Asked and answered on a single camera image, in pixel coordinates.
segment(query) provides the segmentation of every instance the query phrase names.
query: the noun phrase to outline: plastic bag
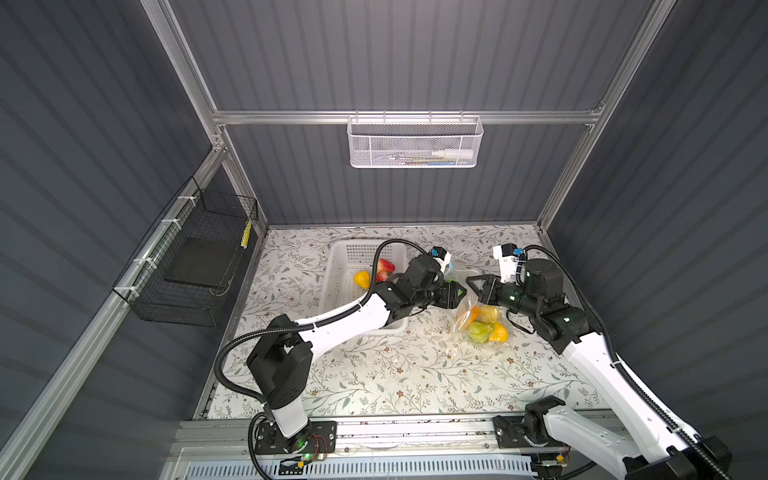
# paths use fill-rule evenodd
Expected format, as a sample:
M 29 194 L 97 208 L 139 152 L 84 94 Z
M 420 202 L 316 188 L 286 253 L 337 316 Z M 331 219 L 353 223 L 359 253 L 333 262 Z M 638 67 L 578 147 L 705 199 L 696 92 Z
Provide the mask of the plastic bag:
M 467 286 L 468 276 L 484 273 L 477 268 L 452 263 L 445 272 L 445 278 L 447 281 L 455 280 Z M 455 320 L 451 325 L 451 331 L 461 334 L 463 338 L 473 343 L 506 343 L 509 338 L 501 307 L 480 303 L 472 289 L 468 290 L 453 316 Z

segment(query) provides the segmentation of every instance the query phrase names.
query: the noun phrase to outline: white plastic basket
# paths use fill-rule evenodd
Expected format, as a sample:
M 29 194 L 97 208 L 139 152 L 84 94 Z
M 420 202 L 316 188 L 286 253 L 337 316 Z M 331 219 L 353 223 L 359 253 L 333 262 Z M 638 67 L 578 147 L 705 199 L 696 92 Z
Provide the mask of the white plastic basket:
M 471 168 L 483 129 L 476 116 L 387 114 L 350 117 L 346 132 L 356 168 Z
M 323 291 L 320 294 L 320 305 L 317 314 L 329 312 L 353 300 L 360 298 L 366 291 L 360 288 L 354 276 L 361 270 L 370 271 L 373 255 L 382 240 L 339 240 L 331 245 L 326 277 L 323 279 Z M 389 260 L 395 265 L 395 272 L 400 273 L 408 266 L 406 246 L 402 243 L 391 243 L 384 247 L 379 258 Z M 378 329 L 366 332 L 366 335 L 389 335 L 400 333 L 408 326 L 408 319 L 401 319 Z

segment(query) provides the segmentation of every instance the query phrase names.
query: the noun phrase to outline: gray corrugated wall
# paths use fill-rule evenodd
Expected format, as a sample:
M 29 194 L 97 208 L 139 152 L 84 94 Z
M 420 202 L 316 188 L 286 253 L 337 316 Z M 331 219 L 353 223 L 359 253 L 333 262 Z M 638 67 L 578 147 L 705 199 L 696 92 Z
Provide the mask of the gray corrugated wall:
M 550 110 L 600 101 L 643 0 L 173 0 L 221 110 Z
M 584 127 L 489 125 L 475 168 L 387 170 L 350 167 L 341 126 L 228 130 L 270 223 L 351 224 L 536 220 Z
M 1 445 L 210 144 L 136 2 L 0 2 L 0 84 Z M 129 317 L 28 478 L 148 478 L 216 335 Z
M 678 2 L 551 238 L 655 392 L 764 476 L 768 3 Z
M 171 4 L 219 109 L 362 111 L 594 108 L 650 2 Z M 341 127 L 230 127 L 271 224 L 536 220 L 580 131 L 489 125 L 475 168 L 357 170 Z

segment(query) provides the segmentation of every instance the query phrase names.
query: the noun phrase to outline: floral tablecloth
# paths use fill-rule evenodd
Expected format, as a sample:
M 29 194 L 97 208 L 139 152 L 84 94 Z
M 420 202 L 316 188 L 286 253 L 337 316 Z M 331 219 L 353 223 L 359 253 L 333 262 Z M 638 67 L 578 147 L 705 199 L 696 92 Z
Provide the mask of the floral tablecloth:
M 282 313 L 291 319 L 316 315 L 329 245 L 351 238 L 439 245 L 456 263 L 496 273 L 494 245 L 540 243 L 532 225 L 270 230 L 237 335 L 261 329 Z M 450 322 L 446 313 L 430 308 L 410 317 L 403 333 L 357 336 L 332 349 L 310 371 L 302 394 L 308 415 L 520 411 L 546 395 L 575 409 L 607 408 L 594 387 L 536 335 L 515 330 L 503 346 L 476 346 L 451 334 Z M 530 327 L 522 316 L 516 322 Z M 243 363 L 252 348 L 253 342 L 236 348 L 224 372 L 256 389 Z M 255 400 L 217 385 L 207 416 L 246 418 L 258 408 Z

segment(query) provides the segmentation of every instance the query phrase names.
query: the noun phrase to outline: mounting plate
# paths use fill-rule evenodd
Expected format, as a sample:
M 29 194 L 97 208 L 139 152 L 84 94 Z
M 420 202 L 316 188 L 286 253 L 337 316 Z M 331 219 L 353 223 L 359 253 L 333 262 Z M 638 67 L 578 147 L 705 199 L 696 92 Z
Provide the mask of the mounting plate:
M 493 418 L 493 430 L 500 449 L 521 449 L 528 447 L 559 447 L 563 442 L 550 439 L 545 444 L 535 444 L 525 436 L 523 415 L 497 415 Z
M 327 442 L 327 448 L 323 440 L 317 445 L 318 439 L 312 435 L 322 437 Z M 259 428 L 256 430 L 256 445 L 255 448 L 257 455 L 279 455 L 285 453 L 293 453 L 288 450 L 288 442 L 283 437 L 283 434 L 277 427 L 277 424 L 270 425 L 268 422 L 261 422 Z M 310 423 L 310 436 L 299 453 L 314 453 L 319 451 L 321 453 L 333 453 L 336 450 L 336 422 L 311 422 Z

